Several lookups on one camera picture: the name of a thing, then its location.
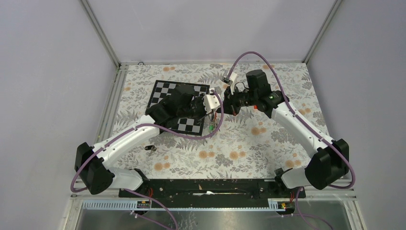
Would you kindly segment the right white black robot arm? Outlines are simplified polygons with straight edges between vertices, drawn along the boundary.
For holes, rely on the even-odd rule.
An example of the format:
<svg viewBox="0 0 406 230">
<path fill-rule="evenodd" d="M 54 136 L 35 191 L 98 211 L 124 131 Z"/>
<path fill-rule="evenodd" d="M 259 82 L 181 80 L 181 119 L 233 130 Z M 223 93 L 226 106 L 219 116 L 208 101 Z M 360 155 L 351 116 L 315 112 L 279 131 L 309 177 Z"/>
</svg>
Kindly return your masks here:
<svg viewBox="0 0 406 230">
<path fill-rule="evenodd" d="M 306 150 L 310 157 L 307 166 L 288 169 L 276 174 L 275 193 L 287 197 L 300 186 L 313 186 L 322 190 L 346 175 L 350 168 L 349 145 L 343 140 L 334 140 L 323 134 L 302 116 L 280 90 L 273 91 L 265 72 L 260 69 L 246 74 L 248 88 L 239 91 L 236 87 L 237 75 L 222 77 L 228 84 L 224 92 L 224 113 L 237 115 L 242 107 L 254 106 L 268 118 L 284 127 Z"/>
</svg>

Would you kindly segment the keyring with coloured key tags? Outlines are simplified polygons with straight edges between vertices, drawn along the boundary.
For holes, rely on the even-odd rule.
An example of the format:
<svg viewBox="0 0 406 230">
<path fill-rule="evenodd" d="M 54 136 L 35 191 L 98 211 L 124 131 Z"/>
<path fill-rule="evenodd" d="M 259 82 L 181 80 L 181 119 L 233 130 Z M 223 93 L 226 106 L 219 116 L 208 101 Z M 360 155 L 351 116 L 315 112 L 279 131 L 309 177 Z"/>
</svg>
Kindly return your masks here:
<svg viewBox="0 0 406 230">
<path fill-rule="evenodd" d="M 209 122 L 209 131 L 213 132 L 216 131 L 218 127 L 218 122 L 216 120 L 216 122 Z"/>
</svg>

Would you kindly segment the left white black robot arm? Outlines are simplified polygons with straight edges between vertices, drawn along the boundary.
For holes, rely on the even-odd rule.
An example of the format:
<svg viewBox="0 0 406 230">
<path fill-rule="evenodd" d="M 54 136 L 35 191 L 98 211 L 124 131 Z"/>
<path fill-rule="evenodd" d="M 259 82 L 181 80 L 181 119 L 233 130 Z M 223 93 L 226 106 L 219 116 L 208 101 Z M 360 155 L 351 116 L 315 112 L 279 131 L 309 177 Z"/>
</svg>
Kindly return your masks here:
<svg viewBox="0 0 406 230">
<path fill-rule="evenodd" d="M 181 118 L 200 120 L 217 109 L 221 112 L 224 110 L 221 97 L 214 89 L 209 94 L 195 97 L 192 86 L 176 86 L 170 95 L 150 106 L 126 129 L 93 146 L 86 142 L 78 146 L 71 192 L 88 190 L 92 195 L 97 195 L 108 188 L 115 188 L 130 190 L 137 197 L 146 195 L 149 185 L 140 172 L 116 168 L 114 164 L 127 152 L 163 131 L 194 140 L 212 137 L 219 127 L 204 137 L 186 136 L 173 131 L 172 127 Z"/>
</svg>

